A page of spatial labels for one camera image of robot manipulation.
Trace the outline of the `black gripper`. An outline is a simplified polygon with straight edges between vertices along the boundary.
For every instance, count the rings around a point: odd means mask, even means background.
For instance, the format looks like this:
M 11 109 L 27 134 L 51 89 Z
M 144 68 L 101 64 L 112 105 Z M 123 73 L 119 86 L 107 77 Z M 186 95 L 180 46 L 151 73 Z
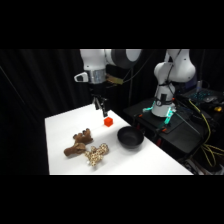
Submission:
M 90 84 L 89 87 L 90 87 L 90 93 L 94 96 L 93 103 L 95 105 L 96 110 L 101 109 L 102 106 L 103 116 L 107 117 L 108 111 L 110 110 L 109 100 L 103 98 L 102 103 L 100 104 L 99 99 L 95 97 L 95 96 L 106 97 L 106 84 L 105 83 Z

